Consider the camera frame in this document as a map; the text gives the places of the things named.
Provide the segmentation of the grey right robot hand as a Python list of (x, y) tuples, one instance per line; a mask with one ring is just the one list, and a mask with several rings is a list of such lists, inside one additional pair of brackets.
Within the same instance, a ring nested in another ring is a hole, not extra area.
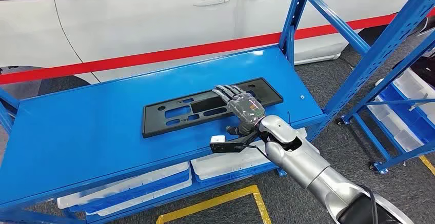
[(265, 109), (252, 94), (236, 85), (216, 85), (212, 92), (218, 95), (235, 116), (240, 120), (238, 126), (227, 126), (231, 135), (247, 136), (265, 117)]

